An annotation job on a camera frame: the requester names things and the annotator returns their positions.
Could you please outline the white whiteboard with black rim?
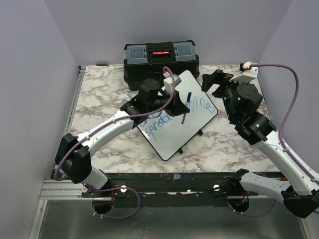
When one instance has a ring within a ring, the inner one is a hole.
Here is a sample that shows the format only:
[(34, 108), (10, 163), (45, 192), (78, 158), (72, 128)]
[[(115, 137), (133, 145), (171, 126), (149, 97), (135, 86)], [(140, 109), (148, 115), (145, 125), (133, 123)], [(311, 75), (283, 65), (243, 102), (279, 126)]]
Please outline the white whiteboard with black rim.
[(181, 83), (176, 86), (180, 98), (188, 106), (190, 112), (183, 116), (170, 117), (165, 111), (156, 113), (138, 126), (158, 156), (169, 160), (182, 147), (218, 114), (207, 93), (201, 90), (198, 81), (189, 71), (179, 75)]

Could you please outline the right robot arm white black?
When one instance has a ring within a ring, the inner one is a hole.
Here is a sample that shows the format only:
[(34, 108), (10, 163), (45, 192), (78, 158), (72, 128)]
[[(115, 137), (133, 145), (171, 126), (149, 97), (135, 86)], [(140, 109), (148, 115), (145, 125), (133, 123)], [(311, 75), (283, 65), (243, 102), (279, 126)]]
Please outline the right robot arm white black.
[(245, 191), (262, 194), (283, 203), (295, 216), (308, 217), (319, 207), (319, 175), (284, 146), (275, 125), (257, 111), (263, 97), (256, 86), (233, 78), (232, 74), (217, 69), (212, 74), (203, 74), (201, 89), (207, 92), (214, 84), (218, 85), (212, 95), (222, 99), (230, 124), (276, 165), (286, 181), (240, 169), (229, 179), (230, 191), (235, 195)]

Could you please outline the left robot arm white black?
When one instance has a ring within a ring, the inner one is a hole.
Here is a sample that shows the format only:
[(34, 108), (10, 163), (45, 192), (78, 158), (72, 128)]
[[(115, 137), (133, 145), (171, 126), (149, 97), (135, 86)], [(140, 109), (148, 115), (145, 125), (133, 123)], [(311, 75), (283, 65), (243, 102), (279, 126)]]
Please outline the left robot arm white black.
[(163, 88), (156, 80), (147, 79), (138, 93), (108, 120), (78, 136), (71, 133), (64, 135), (55, 157), (57, 168), (54, 179), (61, 181), (58, 172), (62, 171), (66, 180), (71, 180), (74, 184), (90, 185), (98, 196), (107, 196), (111, 189), (109, 177), (92, 166), (91, 157), (118, 135), (136, 128), (149, 115), (162, 111), (171, 117), (189, 113), (190, 110), (181, 101), (176, 90), (180, 83), (181, 79), (177, 75), (167, 77)]

